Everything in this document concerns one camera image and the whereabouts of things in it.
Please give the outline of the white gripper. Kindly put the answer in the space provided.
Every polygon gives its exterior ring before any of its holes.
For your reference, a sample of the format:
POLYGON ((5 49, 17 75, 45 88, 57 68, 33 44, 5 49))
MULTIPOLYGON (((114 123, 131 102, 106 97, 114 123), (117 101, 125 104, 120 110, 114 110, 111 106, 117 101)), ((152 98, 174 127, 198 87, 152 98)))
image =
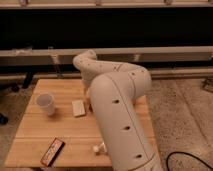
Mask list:
POLYGON ((92 106, 91 106, 91 102, 90 102, 90 96, 89 96, 89 87, 90 87, 90 84, 91 84, 91 78, 89 76, 85 76, 83 75, 82 76, 82 82, 84 84, 84 96, 85 96, 85 103, 88 107, 88 110, 90 112, 92 112, 92 106))

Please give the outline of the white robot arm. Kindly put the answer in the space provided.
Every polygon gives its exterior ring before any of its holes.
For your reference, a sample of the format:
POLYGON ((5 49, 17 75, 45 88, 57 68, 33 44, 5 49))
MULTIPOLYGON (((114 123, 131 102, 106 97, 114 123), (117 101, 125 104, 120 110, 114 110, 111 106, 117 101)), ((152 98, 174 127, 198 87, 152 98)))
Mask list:
POLYGON ((101 61, 93 50, 73 59, 89 89, 90 104, 115 171, 163 171, 133 102, 151 87, 149 71, 126 62, 101 61))

